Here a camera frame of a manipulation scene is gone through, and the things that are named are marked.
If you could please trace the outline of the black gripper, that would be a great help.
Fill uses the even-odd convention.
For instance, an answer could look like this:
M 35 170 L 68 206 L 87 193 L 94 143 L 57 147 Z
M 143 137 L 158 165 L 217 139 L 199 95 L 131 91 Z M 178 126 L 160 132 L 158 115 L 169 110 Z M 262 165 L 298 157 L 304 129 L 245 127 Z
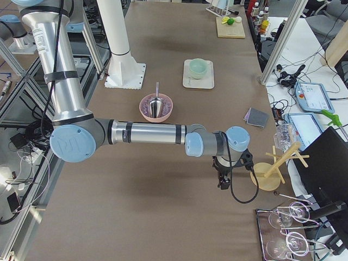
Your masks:
M 231 179 L 228 178 L 228 174 L 231 172 L 231 165 L 222 165 L 218 160 L 213 160 L 213 167 L 217 170 L 218 188 L 221 190 L 227 190 L 231 184 Z

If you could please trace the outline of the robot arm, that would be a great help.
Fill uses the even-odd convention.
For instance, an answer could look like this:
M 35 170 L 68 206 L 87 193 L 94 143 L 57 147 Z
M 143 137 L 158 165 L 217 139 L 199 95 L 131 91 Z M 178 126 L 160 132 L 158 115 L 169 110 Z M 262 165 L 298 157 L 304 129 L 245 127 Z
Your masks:
M 77 163 L 90 158 L 103 145 L 118 142 L 182 144 L 188 156 L 213 157 L 218 186 L 232 186 L 232 170 L 253 169 L 248 151 L 249 133 L 238 126 L 225 132 L 208 132 L 194 124 L 119 122 L 97 119 L 86 107 L 73 61 L 66 26 L 82 11 L 80 1 L 17 1 L 22 21 L 31 28 L 38 48 L 44 79 L 54 106 L 51 150 L 60 159 Z

